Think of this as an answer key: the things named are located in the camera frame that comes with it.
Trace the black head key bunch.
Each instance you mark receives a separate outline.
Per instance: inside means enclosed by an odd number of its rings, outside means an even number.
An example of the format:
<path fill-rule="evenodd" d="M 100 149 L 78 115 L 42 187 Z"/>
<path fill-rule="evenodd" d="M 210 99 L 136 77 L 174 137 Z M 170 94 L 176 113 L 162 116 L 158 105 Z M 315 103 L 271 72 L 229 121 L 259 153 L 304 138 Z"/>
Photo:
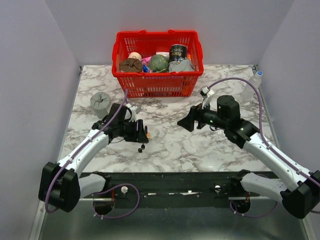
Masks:
<path fill-rule="evenodd" d="M 145 150 L 145 148 L 146 148 L 146 145 L 145 145 L 145 144 L 142 144 L 142 145 L 140 146 L 140 148 L 138 148 L 138 152 L 139 152 L 139 153 L 142 153 L 142 152 Z"/>

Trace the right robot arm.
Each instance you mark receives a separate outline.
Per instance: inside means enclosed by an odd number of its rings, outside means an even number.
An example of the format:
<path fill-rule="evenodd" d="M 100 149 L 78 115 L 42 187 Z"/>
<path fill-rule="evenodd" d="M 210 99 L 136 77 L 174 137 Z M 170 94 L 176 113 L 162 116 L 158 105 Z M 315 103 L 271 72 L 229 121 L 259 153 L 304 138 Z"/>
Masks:
<path fill-rule="evenodd" d="M 192 106 L 186 117 L 177 122 L 189 132 L 206 125 L 222 129 L 226 138 L 265 164 L 277 179 L 242 170 L 230 183 L 230 191 L 241 196 L 257 193 L 281 203 L 294 217 L 303 219 L 320 202 L 320 172 L 310 171 L 281 152 L 251 122 L 241 118 L 239 103 L 231 95 L 217 99 L 217 110 L 202 104 Z"/>

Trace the orange black padlock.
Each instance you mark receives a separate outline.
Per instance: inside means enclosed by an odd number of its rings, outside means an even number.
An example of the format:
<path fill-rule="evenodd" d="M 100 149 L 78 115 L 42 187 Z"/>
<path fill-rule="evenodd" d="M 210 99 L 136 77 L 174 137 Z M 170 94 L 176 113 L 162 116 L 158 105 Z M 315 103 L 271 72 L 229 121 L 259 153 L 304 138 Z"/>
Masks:
<path fill-rule="evenodd" d="M 148 131 L 148 127 L 147 126 L 144 127 L 144 132 L 145 132 L 146 137 L 148 139 L 150 139 L 150 132 Z"/>

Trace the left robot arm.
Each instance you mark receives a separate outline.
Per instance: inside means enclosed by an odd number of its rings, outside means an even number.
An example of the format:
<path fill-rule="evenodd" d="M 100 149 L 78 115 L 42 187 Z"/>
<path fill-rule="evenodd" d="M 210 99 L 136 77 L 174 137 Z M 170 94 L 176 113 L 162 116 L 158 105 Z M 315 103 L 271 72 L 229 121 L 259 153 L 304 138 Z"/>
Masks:
<path fill-rule="evenodd" d="M 79 199 L 96 193 L 104 198 L 110 194 L 109 177 L 94 172 L 81 177 L 91 160 L 113 139 L 147 144 L 148 129 L 137 115 L 141 107 L 114 103 L 109 113 L 95 122 L 86 138 L 66 157 L 57 163 L 48 162 L 42 169 L 38 199 L 45 206 L 53 206 L 64 212 L 75 208 Z"/>

